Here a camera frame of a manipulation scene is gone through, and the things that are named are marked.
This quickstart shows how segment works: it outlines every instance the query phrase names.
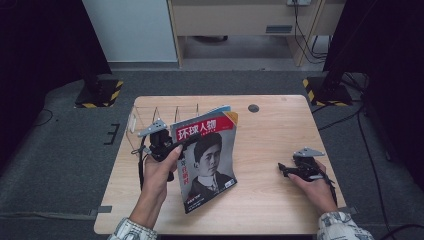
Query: human hand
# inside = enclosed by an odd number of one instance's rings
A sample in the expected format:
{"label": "human hand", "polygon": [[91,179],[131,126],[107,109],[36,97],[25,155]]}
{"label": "human hand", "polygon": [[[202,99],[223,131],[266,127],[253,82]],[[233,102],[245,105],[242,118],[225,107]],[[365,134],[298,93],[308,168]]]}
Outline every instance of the human hand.
{"label": "human hand", "polygon": [[[325,173],[325,166],[318,160],[315,160],[319,168]],[[312,182],[304,181],[297,175],[289,174],[290,180],[301,188],[309,201],[316,207],[318,214],[322,215],[327,212],[337,212],[338,208],[331,194],[330,186],[324,179],[317,179]]]}
{"label": "human hand", "polygon": [[169,172],[177,169],[182,146],[172,150],[165,160],[157,162],[148,155],[144,163],[143,190],[129,219],[141,226],[153,229],[167,195]]}

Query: wooden table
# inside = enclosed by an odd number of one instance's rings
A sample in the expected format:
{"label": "wooden table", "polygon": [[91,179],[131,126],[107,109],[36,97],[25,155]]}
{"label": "wooden table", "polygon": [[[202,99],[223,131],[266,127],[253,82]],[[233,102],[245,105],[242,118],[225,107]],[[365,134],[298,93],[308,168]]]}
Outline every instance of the wooden table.
{"label": "wooden table", "polygon": [[[173,235],[280,235],[316,234],[318,215],[303,192],[283,177],[277,163],[294,167],[293,152],[307,146],[325,152],[308,103],[300,95],[152,96],[138,97],[135,106],[159,109],[170,124],[176,106],[200,114],[229,104],[239,114],[234,146],[234,173],[238,183],[189,214],[184,213],[178,178],[168,183],[166,198],[155,230]],[[250,112],[256,104],[259,111]],[[112,233],[129,216],[140,194],[138,158],[131,155],[131,138],[124,135],[94,230]],[[316,157],[337,183],[327,156]],[[346,206],[335,185],[339,207]]]}

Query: sleeve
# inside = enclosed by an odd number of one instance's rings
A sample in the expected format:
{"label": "sleeve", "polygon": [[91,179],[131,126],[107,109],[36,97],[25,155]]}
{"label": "sleeve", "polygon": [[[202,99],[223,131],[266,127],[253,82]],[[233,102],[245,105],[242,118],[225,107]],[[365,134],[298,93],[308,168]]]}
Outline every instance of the sleeve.
{"label": "sleeve", "polygon": [[108,240],[154,240],[157,232],[123,218]]}
{"label": "sleeve", "polygon": [[318,220],[317,240],[374,240],[367,231],[356,225],[348,213],[324,213]]}

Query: gray carpet floor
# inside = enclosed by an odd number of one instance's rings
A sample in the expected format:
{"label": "gray carpet floor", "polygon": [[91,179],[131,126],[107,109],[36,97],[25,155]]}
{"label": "gray carpet floor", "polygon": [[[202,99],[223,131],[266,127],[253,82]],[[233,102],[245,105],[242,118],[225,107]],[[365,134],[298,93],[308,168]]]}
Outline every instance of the gray carpet floor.
{"label": "gray carpet floor", "polygon": [[[87,215],[97,209],[112,171],[134,99],[147,95],[300,94],[302,80],[320,72],[301,71],[127,71],[114,72],[124,81],[113,107],[74,108],[83,81],[50,92],[45,109],[28,132],[0,179],[0,213],[57,212]],[[354,99],[359,94],[348,88]],[[355,113],[349,107],[310,106],[318,128]],[[402,163],[386,160],[370,120],[360,114],[381,185],[385,211],[393,228],[424,225],[424,193]],[[119,124],[112,145],[108,132]],[[344,197],[356,207],[356,223],[380,239],[387,233],[375,174],[355,118],[320,131]],[[94,220],[0,218],[0,239],[106,239],[93,231]],[[424,230],[407,229],[396,239],[424,239]]]}

